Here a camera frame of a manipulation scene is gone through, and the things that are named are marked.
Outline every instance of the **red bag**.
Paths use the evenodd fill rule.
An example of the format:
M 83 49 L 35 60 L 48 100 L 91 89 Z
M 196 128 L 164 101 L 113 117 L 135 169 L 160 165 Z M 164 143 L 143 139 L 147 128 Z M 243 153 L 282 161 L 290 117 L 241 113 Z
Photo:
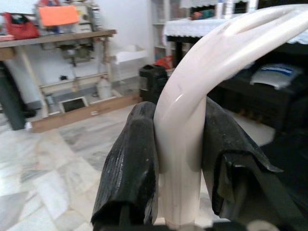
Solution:
M 24 15 L 20 21 L 16 22 L 10 13 L 4 13 L 6 29 L 9 35 L 13 35 L 16 40 L 34 39 L 39 37 L 39 31 L 35 25 Z

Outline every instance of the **orange paper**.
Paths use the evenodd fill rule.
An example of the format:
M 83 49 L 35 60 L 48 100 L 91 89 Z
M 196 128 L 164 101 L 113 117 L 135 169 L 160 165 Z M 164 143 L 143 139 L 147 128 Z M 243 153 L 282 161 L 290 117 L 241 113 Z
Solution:
M 39 14 L 44 26 L 60 26 L 79 22 L 75 6 L 46 6 L 39 8 Z

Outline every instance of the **white marble tile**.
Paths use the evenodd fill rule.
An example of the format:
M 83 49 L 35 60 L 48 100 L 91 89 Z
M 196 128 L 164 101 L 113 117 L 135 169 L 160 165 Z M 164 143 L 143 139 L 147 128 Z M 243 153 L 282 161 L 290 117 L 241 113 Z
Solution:
M 12 130 L 8 119 L 2 113 L 0 113 L 0 134 Z
M 58 231 L 45 208 L 20 221 L 7 231 Z
M 93 231 L 93 227 L 88 223 L 83 223 L 77 229 L 74 229 L 74 231 Z
M 90 223 L 94 201 L 90 200 L 85 194 L 71 197 L 70 207 L 83 216 L 86 222 Z
M 89 201 L 94 205 L 96 195 L 97 195 L 97 190 L 98 187 L 100 186 L 100 180 L 96 181 L 95 184 L 88 190 L 86 191 L 86 197 L 89 199 Z
M 18 222 L 27 193 L 16 193 L 0 197 L 0 231 L 5 231 Z
M 19 220 L 23 220 L 29 215 L 36 212 L 43 207 L 43 202 L 36 190 L 32 190 L 28 193 L 24 208 L 20 214 Z
M 71 197 L 85 193 L 100 178 L 100 172 L 92 168 L 82 157 L 58 169 L 65 180 Z
M 85 130 L 77 142 L 69 141 L 68 144 L 76 154 L 82 156 L 96 170 L 101 171 L 106 157 L 124 125 L 125 123 L 121 122 L 91 131 Z
M 60 231 L 72 231 L 85 222 L 85 219 L 74 210 L 67 210 L 55 220 Z
M 33 148 L 40 137 L 41 135 L 24 130 L 0 134 L 0 160 L 2 162 L 23 161 L 24 156 L 33 156 Z
M 76 157 L 56 130 L 44 133 L 34 152 L 38 159 L 36 170 L 56 169 Z
M 104 114 L 107 118 L 112 118 L 118 122 L 126 122 L 128 115 L 135 105 L 131 105 L 116 111 Z
M 32 181 L 48 172 L 48 170 L 24 170 L 20 180 L 22 183 Z
M 69 193 L 65 181 L 57 171 L 35 179 L 33 184 L 53 219 L 57 219 L 68 209 Z
M 0 178 L 0 196 L 19 193 L 20 191 L 20 175 L 12 175 Z
M 60 135 L 63 137 L 64 141 L 68 145 L 72 146 L 75 143 L 79 142 L 80 138 L 83 137 L 83 134 L 87 131 L 86 126 L 87 125 L 82 126 L 80 124 L 78 124 L 77 126 L 77 124 L 74 123 L 73 125 L 59 128 L 59 132 Z
M 19 175 L 22 172 L 22 166 L 14 162 L 0 162 L 0 178 Z

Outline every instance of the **white shelf unit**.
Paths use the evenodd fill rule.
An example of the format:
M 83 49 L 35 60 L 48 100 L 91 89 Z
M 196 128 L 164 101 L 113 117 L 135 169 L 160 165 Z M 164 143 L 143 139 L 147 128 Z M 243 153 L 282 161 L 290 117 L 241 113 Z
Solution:
M 148 1 L 148 13 L 150 22 L 150 42 L 153 47 L 153 61 L 156 62 L 166 55 L 174 53 L 174 48 L 168 42 L 167 46 L 163 44 L 163 30 L 165 22 L 187 18 L 189 9 L 180 8 L 180 0 L 150 0 Z

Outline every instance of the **black rubber cover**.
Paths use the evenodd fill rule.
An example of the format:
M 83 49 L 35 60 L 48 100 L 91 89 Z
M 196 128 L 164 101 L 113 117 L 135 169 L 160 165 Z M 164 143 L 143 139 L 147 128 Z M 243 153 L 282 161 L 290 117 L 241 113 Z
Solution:
M 91 219 L 94 230 L 117 226 L 121 219 L 131 225 L 155 221 L 159 173 L 154 112 L 153 103 L 136 105 L 108 154 Z M 123 215 L 125 207 L 129 211 Z

